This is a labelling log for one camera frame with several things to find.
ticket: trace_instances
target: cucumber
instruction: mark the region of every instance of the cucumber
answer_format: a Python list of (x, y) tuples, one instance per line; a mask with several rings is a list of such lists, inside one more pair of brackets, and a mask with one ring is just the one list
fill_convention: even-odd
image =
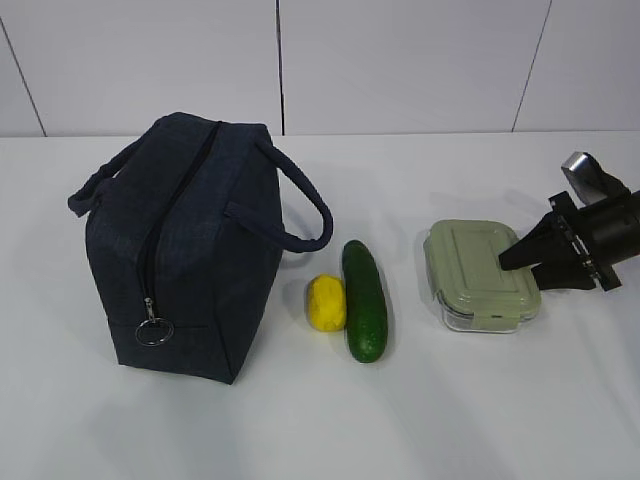
[(349, 350), (359, 362), (375, 362), (387, 346), (387, 304), (376, 262), (362, 242), (351, 240), (344, 246), (342, 272)]

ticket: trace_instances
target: navy blue insulated bag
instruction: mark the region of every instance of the navy blue insulated bag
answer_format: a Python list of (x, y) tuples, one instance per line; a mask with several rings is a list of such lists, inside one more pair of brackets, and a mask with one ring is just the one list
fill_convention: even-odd
[[(282, 171), (323, 219), (284, 230)], [(264, 125), (161, 118), (103, 165), (69, 208), (91, 212), (86, 248), (118, 362), (232, 383), (264, 313), (282, 250), (323, 248), (327, 205)]]

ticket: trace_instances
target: white table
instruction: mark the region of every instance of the white table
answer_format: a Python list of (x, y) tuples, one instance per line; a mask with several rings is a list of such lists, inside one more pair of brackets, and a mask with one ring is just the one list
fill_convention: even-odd
[[(0, 478), (640, 478), (640, 260), (604, 294), (543, 294), (513, 335), (447, 330), (422, 242), (442, 218), (524, 233), (586, 150), (640, 188), (640, 133), (287, 137), (332, 207), (314, 255), (286, 254), (237, 383), (116, 364), (66, 198), (130, 138), (0, 140)], [(285, 222), (320, 220), (285, 181)], [(315, 332), (303, 289), (360, 238), (392, 310), (383, 360)]]

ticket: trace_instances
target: yellow lemon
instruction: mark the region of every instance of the yellow lemon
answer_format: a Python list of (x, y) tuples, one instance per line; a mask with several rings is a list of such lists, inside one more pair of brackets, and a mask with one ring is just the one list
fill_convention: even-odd
[(311, 325), (321, 332), (336, 332), (347, 320), (347, 301), (342, 280), (319, 275), (309, 284), (307, 310)]

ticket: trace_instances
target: glass food storage container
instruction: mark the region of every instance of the glass food storage container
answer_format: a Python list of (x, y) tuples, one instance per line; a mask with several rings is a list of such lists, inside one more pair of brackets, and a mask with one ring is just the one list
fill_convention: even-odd
[(431, 291), (452, 330), (510, 333), (540, 309), (529, 268), (504, 271), (498, 256), (518, 240), (489, 221), (441, 220), (424, 243)]

